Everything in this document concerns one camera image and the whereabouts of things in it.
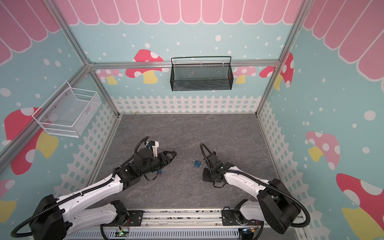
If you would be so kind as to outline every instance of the wire basket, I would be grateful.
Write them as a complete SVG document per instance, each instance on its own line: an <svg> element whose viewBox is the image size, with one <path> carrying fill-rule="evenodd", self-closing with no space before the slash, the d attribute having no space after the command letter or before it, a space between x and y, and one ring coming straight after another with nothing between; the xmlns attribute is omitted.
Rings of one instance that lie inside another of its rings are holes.
<svg viewBox="0 0 384 240"><path fill-rule="evenodd" d="M231 90L230 56L171 58L172 91Z"/></svg>
<svg viewBox="0 0 384 240"><path fill-rule="evenodd" d="M32 117L52 135L80 137L101 105L98 92L72 88L69 83L56 99L44 111L40 110Z"/></svg>

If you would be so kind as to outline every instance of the mushroom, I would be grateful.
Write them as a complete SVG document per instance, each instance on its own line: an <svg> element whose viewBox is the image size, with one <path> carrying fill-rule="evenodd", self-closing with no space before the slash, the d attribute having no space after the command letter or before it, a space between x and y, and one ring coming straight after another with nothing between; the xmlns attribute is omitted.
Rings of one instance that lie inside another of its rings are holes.
<svg viewBox="0 0 384 240"><path fill-rule="evenodd" d="M273 85L275 89L278 91L280 90L280 83L284 79L285 86L289 88L292 83L293 78L293 67L294 67L294 61L293 61L293 55L292 53L289 53L287 60L285 61L285 64L283 66L283 69L281 70L279 76L277 77L277 80L275 84ZM272 75L274 67L268 66L264 68L260 72L260 77L266 78Z"/></svg>
<svg viewBox="0 0 384 240"><path fill-rule="evenodd" d="M308 142L314 145L313 148L308 149L311 158L318 162L324 155L329 168L334 170L340 160L340 147L336 137L321 132L307 132L306 137Z"/></svg>
<svg viewBox="0 0 384 240"><path fill-rule="evenodd" d="M156 53L149 51L147 49L141 49L137 52L136 56L133 59L133 62L163 62L164 60L157 55ZM143 74L144 83L154 84L159 80L155 76L154 71L168 72L168 68L144 68L144 69L127 69L125 75L129 78L136 78Z"/></svg>
<svg viewBox="0 0 384 240"><path fill-rule="evenodd" d="M98 69L96 73L103 83L105 82L105 79L107 79L109 85L116 85L118 83L114 76L123 76L118 69Z"/></svg>
<svg viewBox="0 0 384 240"><path fill-rule="evenodd" d="M0 180L0 199L13 187L15 180ZM5 223L16 208L16 201L0 201L0 223Z"/></svg>
<svg viewBox="0 0 384 240"><path fill-rule="evenodd" d="M32 120L32 114L39 108L23 108L9 114L4 120L5 135L7 143L12 141L16 135ZM52 156L59 139L51 136L39 129L39 131L28 141L24 148L17 154L11 162L11 168L14 174L21 175L26 173L32 166L35 159L35 151L39 150L45 158Z"/></svg>
<svg viewBox="0 0 384 240"><path fill-rule="evenodd" d="M341 209L356 236L362 240L383 237L383 189L341 173L336 176L336 182L340 190L352 200L352 204L358 206L356 209Z"/></svg>
<svg viewBox="0 0 384 240"><path fill-rule="evenodd" d="M236 84L243 84L245 83L245 76L256 76L256 68L255 67L238 67L235 68L233 71L233 76L237 77Z"/></svg>

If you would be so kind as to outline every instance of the blue padlock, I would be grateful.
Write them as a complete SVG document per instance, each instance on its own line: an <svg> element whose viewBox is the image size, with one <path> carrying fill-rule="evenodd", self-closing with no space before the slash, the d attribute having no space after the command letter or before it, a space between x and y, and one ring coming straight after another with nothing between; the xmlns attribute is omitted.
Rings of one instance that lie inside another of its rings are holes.
<svg viewBox="0 0 384 240"><path fill-rule="evenodd" d="M192 163L193 166L195 166L195 167L200 167L200 165L201 165L201 162L198 161L198 160L192 160L191 163Z"/></svg>

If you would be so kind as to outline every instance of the white mesh basket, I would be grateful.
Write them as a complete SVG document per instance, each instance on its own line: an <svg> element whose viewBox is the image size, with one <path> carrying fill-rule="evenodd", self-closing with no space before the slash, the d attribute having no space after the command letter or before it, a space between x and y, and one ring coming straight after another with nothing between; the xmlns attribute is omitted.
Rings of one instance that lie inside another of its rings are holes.
<svg viewBox="0 0 384 240"><path fill-rule="evenodd" d="M68 88L42 113L40 111L46 102L32 117L48 134L80 137L99 109L101 99L98 92L72 88L67 84Z"/></svg>

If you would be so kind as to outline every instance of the black mesh basket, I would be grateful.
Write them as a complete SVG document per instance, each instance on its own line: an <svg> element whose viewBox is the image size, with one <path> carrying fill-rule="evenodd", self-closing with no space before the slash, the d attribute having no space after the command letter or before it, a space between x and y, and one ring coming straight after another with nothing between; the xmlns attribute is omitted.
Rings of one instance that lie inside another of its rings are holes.
<svg viewBox="0 0 384 240"><path fill-rule="evenodd" d="M172 91L231 90L230 56L171 58Z"/></svg>

